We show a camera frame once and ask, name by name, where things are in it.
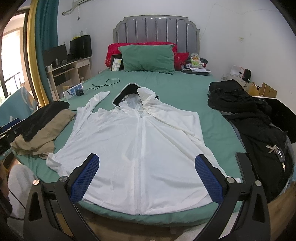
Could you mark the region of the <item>white hooded jacket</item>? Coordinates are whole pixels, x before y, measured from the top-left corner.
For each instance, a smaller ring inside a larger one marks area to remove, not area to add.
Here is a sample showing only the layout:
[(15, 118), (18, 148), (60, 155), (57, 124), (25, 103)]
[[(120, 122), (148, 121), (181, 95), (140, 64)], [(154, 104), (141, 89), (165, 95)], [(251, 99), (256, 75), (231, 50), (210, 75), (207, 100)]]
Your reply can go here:
[(204, 142), (204, 112), (161, 102), (146, 87), (112, 110), (98, 108), (107, 95), (102, 91), (77, 109), (71, 135), (49, 154), (47, 166), (65, 176), (96, 154), (99, 170), (83, 198), (121, 213), (166, 214), (211, 203), (194, 165), (203, 154), (219, 167), (218, 156)]

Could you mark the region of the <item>black clothes pile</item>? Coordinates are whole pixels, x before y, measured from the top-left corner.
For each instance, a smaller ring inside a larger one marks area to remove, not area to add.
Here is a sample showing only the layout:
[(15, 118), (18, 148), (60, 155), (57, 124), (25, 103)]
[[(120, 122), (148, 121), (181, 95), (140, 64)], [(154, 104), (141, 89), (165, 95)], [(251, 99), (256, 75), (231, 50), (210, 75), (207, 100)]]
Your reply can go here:
[[(287, 133), (277, 127), (266, 101), (250, 96), (235, 80), (212, 82), (208, 106), (221, 112), (234, 126), (261, 181), (268, 202), (273, 201), (291, 180), (295, 158)], [(285, 171), (276, 154), (266, 147), (278, 146), (285, 154)]]

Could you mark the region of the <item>key bunch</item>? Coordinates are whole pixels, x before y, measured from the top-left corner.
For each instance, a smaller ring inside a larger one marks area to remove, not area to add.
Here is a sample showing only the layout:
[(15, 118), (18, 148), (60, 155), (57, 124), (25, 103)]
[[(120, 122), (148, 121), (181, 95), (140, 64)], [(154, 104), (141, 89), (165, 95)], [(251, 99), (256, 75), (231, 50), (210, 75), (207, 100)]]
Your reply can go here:
[(271, 153), (276, 154), (278, 160), (281, 162), (283, 170), (285, 171), (285, 154), (283, 153), (282, 149), (276, 145), (274, 146), (266, 145), (266, 147), (269, 149), (268, 151), (269, 154)]

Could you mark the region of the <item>black folded garment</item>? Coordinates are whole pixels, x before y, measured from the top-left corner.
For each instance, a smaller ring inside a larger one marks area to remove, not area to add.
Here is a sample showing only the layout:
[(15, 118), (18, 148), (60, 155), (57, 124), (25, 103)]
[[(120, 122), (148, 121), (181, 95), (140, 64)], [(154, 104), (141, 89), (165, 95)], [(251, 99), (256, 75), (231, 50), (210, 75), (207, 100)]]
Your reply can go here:
[(69, 109), (70, 104), (65, 101), (54, 101), (35, 111), (31, 116), (22, 121), (21, 135), (30, 141), (39, 130), (44, 128), (59, 112)]

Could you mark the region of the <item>teal cartoon blanket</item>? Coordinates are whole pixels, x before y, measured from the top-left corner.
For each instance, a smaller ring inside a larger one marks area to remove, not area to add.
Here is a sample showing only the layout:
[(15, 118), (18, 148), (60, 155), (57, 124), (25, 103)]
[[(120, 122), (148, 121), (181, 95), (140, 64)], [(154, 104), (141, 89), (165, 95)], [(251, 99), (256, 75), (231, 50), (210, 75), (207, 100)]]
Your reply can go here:
[(24, 87), (21, 87), (1, 104), (0, 126), (16, 118), (24, 120), (36, 110), (37, 102)]

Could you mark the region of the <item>blue white box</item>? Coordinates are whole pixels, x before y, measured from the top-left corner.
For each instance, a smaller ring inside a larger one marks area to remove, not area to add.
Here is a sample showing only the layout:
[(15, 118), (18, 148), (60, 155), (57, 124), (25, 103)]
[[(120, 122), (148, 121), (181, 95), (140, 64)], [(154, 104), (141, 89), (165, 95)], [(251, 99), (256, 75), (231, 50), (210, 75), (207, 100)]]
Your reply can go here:
[(70, 99), (72, 96), (76, 96), (76, 91), (77, 90), (83, 90), (83, 85), (81, 83), (73, 86), (73, 87), (70, 87), (69, 89), (65, 90), (63, 92), (63, 96), (66, 98), (66, 99)]

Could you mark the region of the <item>cardboard box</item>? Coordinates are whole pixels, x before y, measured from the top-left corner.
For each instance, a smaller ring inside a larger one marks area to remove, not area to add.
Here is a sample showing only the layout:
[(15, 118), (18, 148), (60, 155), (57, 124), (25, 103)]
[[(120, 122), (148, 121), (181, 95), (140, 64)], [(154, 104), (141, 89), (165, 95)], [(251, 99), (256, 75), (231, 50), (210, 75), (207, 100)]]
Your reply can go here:
[(263, 97), (275, 98), (277, 96), (277, 93), (278, 92), (275, 89), (273, 89), (272, 87), (270, 87), (264, 82), (262, 83), (261, 87), (252, 83), (248, 90), (248, 94), (250, 96), (263, 96)]

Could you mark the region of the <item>green bed sheet mattress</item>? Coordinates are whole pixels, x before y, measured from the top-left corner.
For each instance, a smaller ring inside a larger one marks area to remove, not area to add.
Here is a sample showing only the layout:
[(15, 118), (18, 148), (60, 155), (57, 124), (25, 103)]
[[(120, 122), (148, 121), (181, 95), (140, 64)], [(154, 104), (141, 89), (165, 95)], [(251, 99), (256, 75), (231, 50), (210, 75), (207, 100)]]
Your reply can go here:
[[(109, 91), (98, 106), (110, 110), (113, 108), (112, 99), (129, 83), (133, 82), (154, 91), (160, 100), (176, 108), (194, 111), (199, 114), (201, 129), (206, 146), (212, 151), (219, 165), (232, 177), (240, 178), (241, 174), (236, 161), (236, 153), (245, 149), (237, 137), (233, 127), (216, 110), (208, 107), (208, 87), (214, 81), (213, 77), (184, 74), (161, 74), (154, 72), (111, 72), (105, 70), (99, 75), (88, 80), (84, 88), (91, 85), (103, 85), (114, 82), (119, 78), (119, 83), (102, 87)], [(186, 226), (200, 225), (208, 221), (213, 215), (217, 205), (209, 196), (205, 197), (206, 204), (189, 210), (157, 215), (130, 215), (103, 208), (89, 201), (81, 201), (80, 205), (97, 215), (115, 220), (140, 223), (144, 225)]]

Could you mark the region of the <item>white bedside items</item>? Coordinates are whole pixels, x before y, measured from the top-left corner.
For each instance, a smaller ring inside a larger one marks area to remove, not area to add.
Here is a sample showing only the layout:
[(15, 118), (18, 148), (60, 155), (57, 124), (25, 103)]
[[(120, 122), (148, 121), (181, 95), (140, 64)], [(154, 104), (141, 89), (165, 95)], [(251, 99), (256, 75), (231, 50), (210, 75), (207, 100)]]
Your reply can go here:
[(245, 82), (250, 82), (251, 80), (251, 70), (233, 65), (231, 67), (230, 73), (231, 76), (239, 77)]

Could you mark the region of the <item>clutter of items on bed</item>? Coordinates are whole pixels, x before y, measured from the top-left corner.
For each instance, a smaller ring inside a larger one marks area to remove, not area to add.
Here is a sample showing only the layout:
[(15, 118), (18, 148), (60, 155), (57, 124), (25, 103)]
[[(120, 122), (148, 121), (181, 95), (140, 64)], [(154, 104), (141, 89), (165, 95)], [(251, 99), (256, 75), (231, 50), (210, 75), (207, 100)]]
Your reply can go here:
[(192, 53), (185, 61), (185, 64), (182, 65), (181, 72), (186, 74), (208, 76), (211, 73), (211, 70), (207, 69), (207, 65), (207, 59), (201, 58), (197, 53)]

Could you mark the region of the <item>black computer monitor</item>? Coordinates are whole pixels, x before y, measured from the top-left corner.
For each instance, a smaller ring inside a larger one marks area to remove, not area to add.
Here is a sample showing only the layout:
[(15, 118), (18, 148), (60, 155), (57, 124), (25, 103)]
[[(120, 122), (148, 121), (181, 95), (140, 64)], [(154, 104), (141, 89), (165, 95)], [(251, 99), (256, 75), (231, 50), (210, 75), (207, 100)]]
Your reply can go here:
[(67, 60), (68, 54), (66, 50), (66, 45), (59, 45), (54, 48), (50, 48), (48, 50), (45, 50), (43, 52), (43, 61), (45, 66), (49, 66), (52, 63), (56, 63), (56, 59), (58, 59), (59, 62), (62, 62), (64, 60)]

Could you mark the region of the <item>small red pillow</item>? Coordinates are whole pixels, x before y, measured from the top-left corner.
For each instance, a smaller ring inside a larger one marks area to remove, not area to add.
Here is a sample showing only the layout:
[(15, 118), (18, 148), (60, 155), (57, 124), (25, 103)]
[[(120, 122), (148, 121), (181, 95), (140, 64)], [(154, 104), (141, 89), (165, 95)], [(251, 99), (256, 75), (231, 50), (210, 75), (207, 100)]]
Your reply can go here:
[(179, 71), (182, 68), (182, 65), (185, 65), (188, 57), (189, 57), (188, 52), (185, 53), (175, 53), (174, 54), (174, 66), (175, 66), (175, 71)]

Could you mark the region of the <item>black computer tower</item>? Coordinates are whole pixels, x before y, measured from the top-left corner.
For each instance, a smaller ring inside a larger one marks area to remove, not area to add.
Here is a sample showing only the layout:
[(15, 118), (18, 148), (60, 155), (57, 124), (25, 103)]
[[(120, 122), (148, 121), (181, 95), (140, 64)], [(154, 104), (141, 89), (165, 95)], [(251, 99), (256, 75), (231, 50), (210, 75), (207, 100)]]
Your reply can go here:
[(70, 41), (70, 53), (73, 59), (83, 59), (91, 57), (91, 36), (82, 35)]

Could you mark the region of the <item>grey padded headboard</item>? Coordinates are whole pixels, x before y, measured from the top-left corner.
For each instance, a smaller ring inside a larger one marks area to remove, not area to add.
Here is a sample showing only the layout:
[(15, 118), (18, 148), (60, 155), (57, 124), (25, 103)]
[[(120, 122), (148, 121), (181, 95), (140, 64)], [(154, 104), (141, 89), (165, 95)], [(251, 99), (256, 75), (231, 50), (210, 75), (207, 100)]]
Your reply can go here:
[(184, 16), (126, 16), (113, 29), (114, 43), (172, 42), (179, 52), (200, 52), (200, 29)]

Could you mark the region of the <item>picture frame tablet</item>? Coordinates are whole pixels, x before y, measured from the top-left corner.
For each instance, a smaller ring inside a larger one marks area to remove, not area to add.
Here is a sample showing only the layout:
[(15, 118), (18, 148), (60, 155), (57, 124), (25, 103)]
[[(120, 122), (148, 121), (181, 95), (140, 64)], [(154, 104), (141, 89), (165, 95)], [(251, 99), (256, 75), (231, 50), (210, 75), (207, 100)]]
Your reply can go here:
[(111, 56), (111, 71), (121, 71), (123, 70), (123, 60), (121, 54), (115, 54)]

